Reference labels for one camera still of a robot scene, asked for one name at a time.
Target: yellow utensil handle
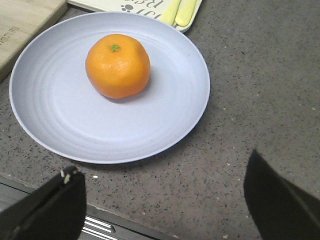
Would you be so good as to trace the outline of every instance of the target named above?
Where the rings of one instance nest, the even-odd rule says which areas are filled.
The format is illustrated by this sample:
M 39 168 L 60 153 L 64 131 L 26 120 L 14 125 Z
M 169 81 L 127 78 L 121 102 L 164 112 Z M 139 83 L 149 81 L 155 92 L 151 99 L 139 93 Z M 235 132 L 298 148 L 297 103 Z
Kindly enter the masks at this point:
M 175 17 L 175 22 L 181 27 L 185 27 L 190 23 L 192 15 L 195 10 L 197 0 L 186 0 L 181 10 L 177 13 Z
M 172 26 L 175 22 L 180 2 L 181 0 L 172 0 L 168 8 L 161 15 L 160 20 Z

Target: utensil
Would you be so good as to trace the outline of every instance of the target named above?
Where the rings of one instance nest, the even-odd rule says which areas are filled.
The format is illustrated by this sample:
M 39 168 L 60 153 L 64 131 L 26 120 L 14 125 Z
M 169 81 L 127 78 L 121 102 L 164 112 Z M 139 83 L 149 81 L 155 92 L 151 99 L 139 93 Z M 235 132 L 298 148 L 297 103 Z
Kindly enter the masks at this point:
M 168 8 L 161 15 L 160 20 L 172 26 L 175 22 L 180 2 L 181 0 L 172 0 Z
M 175 22 L 181 27 L 185 27 L 190 23 L 195 10 L 197 0 L 186 0 L 175 17 Z

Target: granite countertop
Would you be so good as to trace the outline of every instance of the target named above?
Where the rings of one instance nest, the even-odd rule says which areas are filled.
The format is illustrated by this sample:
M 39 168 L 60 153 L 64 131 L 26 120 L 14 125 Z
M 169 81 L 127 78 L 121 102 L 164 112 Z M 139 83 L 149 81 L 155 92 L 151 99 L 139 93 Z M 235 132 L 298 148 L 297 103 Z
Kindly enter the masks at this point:
M 61 20 L 84 13 L 69 6 Z M 81 163 L 37 144 L 12 112 L 7 77 L 0 175 L 36 188 L 75 165 L 89 204 L 148 228 L 184 240 L 261 239 L 243 191 L 254 148 L 320 198 L 319 13 L 317 0 L 203 0 L 185 35 L 209 69 L 207 108 L 180 142 L 132 163 Z

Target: gray countertop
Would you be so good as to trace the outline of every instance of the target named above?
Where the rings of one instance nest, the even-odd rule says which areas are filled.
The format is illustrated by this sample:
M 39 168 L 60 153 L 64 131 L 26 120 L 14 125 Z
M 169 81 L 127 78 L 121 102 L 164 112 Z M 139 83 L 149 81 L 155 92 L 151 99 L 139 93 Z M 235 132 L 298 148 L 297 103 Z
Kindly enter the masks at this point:
M 61 20 L 84 13 L 69 6 Z M 203 0 L 185 35 L 207 63 L 211 93 L 184 139 L 119 165 L 61 157 L 20 127 L 7 77 L 0 83 L 0 175 L 39 187 L 75 165 L 86 175 L 89 204 L 184 240 L 260 239 L 243 191 L 254 148 L 319 198 L 318 0 Z

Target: plate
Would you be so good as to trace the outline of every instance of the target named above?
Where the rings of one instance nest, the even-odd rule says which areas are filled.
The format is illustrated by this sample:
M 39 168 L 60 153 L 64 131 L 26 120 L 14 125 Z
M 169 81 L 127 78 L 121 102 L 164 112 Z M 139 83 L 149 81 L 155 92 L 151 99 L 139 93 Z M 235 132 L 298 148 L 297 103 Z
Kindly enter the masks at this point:
M 85 71 L 103 36 L 126 34 L 148 52 L 151 75 L 139 94 L 111 100 Z M 21 53 L 9 96 L 21 127 L 52 152 L 76 161 L 119 164 L 158 154 L 184 138 L 209 99 L 207 65 L 173 27 L 125 12 L 94 12 L 47 29 Z

